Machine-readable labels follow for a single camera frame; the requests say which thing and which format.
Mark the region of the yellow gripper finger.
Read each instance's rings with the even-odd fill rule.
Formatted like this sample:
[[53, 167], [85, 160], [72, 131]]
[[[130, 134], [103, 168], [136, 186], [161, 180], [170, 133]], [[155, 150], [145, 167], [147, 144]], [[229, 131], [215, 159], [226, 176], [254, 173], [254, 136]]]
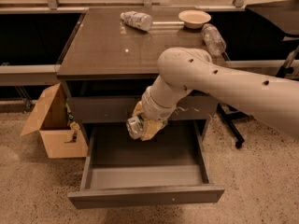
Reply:
[[146, 119], [143, 124], [141, 140], [149, 141], [157, 134], [157, 132], [163, 129], [166, 125], [167, 125], [166, 120]]
[[139, 116], [139, 115], [142, 115], [144, 113], [144, 110], [143, 110], [143, 105], [142, 105], [142, 102], [139, 101], [136, 105], [135, 105], [135, 108], [134, 108], [134, 111], [133, 111], [133, 114], [132, 116]]

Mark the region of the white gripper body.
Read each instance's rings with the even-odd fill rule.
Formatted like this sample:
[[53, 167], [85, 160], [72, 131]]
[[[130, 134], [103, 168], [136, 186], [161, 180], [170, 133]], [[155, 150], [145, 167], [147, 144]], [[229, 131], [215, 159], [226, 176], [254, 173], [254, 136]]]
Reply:
[[175, 105], [172, 105], [171, 107], [157, 105], [151, 96], [146, 93], [142, 95], [141, 104], [146, 117], [153, 120], [167, 120], [176, 109]]

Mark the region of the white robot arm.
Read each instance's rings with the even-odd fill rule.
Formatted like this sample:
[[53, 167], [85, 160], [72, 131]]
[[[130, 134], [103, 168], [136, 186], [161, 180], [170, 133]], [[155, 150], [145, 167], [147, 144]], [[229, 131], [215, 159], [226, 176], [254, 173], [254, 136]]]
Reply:
[[132, 138], [150, 140], [165, 127], [181, 99], [202, 91], [299, 139], [298, 81], [218, 66], [203, 49], [167, 49], [157, 68], [159, 76], [127, 120]]

